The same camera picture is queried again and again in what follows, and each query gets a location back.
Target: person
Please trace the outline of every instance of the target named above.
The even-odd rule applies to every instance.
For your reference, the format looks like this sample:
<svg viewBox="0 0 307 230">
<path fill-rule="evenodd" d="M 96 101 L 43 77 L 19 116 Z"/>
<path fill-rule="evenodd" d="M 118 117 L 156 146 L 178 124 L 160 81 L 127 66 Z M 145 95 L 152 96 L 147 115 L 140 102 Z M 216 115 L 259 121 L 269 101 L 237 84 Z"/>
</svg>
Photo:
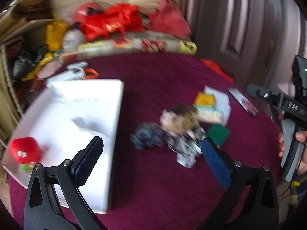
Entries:
<svg viewBox="0 0 307 230">
<path fill-rule="evenodd" d="M 307 131 L 299 131 L 295 136 L 296 140 L 300 143 L 306 143 Z M 283 156 L 285 148 L 284 136 L 280 133 L 279 157 Z M 307 191 L 307 150 L 304 151 L 298 165 L 297 173 L 294 174 L 291 183 L 281 180 L 276 188 L 279 204 L 279 223 L 283 223 L 287 219 L 288 214 L 297 208 Z"/>
</svg>

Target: screw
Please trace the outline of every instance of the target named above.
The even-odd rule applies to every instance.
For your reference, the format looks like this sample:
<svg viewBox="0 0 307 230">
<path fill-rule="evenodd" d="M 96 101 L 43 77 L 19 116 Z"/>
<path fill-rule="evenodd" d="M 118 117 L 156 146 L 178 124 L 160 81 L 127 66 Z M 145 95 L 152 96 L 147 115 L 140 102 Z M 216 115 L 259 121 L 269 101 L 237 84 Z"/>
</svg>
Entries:
<svg viewBox="0 0 307 230">
<path fill-rule="evenodd" d="M 41 166 L 41 164 L 38 163 L 38 164 L 35 165 L 34 169 L 39 170 L 39 169 L 40 169 L 40 166 Z"/>
<path fill-rule="evenodd" d="M 64 166 L 67 166 L 68 164 L 70 164 L 70 160 L 69 160 L 69 159 L 66 159 L 66 160 L 64 160 L 64 161 L 62 162 L 62 164 L 63 164 Z"/>
<path fill-rule="evenodd" d="M 241 161 L 234 161 L 234 165 L 237 167 L 242 167 L 242 162 Z"/>
<path fill-rule="evenodd" d="M 266 171 L 269 171 L 269 170 L 270 170 L 270 167 L 269 167 L 268 165 L 264 165 L 263 168 L 264 168 L 264 170 L 266 170 Z"/>
</svg>

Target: red bag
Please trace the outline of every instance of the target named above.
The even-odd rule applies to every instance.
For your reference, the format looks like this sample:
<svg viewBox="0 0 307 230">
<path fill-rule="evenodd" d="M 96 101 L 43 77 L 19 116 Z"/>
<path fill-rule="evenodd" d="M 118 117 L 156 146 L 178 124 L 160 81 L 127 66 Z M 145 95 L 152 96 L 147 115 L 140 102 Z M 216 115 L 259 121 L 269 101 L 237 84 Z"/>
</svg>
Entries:
<svg viewBox="0 0 307 230">
<path fill-rule="evenodd" d="M 119 31 L 121 36 L 124 36 L 126 31 L 143 31 L 144 26 L 138 7 L 122 3 L 108 8 L 103 14 L 86 16 L 80 30 L 87 40 L 92 42 L 101 36 L 109 39 L 109 34 L 116 31 Z"/>
<path fill-rule="evenodd" d="M 148 14 L 151 24 L 149 30 L 169 33 L 178 38 L 185 38 L 191 30 L 182 16 L 175 0 L 160 0 L 157 13 Z"/>
</svg>

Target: open white box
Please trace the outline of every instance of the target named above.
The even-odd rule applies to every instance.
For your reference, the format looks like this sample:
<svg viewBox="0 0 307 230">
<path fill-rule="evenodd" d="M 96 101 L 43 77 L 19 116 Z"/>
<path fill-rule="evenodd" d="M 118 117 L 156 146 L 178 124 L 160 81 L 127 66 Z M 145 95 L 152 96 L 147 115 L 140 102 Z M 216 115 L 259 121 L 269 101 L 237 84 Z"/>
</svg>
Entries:
<svg viewBox="0 0 307 230">
<path fill-rule="evenodd" d="M 95 213 L 106 213 L 108 209 L 122 92 L 120 80 L 56 82 L 32 103 L 11 136 L 11 139 L 34 137 L 42 150 L 47 149 L 40 160 L 45 167 L 72 159 L 94 136 L 101 137 L 103 152 L 86 184 L 79 187 Z M 30 174 L 19 171 L 20 164 L 9 150 L 4 153 L 2 165 L 20 185 L 28 187 Z M 59 185 L 55 189 L 61 205 L 68 207 Z"/>
</svg>

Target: table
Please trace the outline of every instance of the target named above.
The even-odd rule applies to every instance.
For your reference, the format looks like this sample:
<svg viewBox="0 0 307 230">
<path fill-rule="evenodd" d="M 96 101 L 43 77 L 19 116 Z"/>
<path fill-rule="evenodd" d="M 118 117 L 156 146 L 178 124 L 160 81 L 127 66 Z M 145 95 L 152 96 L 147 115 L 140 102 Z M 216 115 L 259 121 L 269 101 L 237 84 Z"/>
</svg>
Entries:
<svg viewBox="0 0 307 230">
<path fill-rule="evenodd" d="M 279 181 L 279 130 L 263 112 L 249 117 L 228 93 L 236 86 L 206 67 L 199 59 L 179 54 L 136 53 L 87 60 L 100 78 L 124 82 L 122 110 L 119 117 L 113 159 L 113 206 L 110 214 L 98 215 L 110 230 L 182 229 L 192 230 L 208 216 L 224 189 L 219 187 L 203 157 L 193 169 L 176 162 L 176 153 L 168 147 L 137 150 L 129 141 L 143 122 L 159 123 L 163 109 L 177 103 L 192 104 L 197 92 L 210 86 L 229 96 L 230 136 L 222 146 L 233 160 L 250 167 L 267 164 L 275 184 Z M 23 226 L 26 190 L 10 178 L 13 214 Z M 238 216 L 239 206 L 232 218 Z M 63 209 L 73 220 L 69 209 Z"/>
</svg>

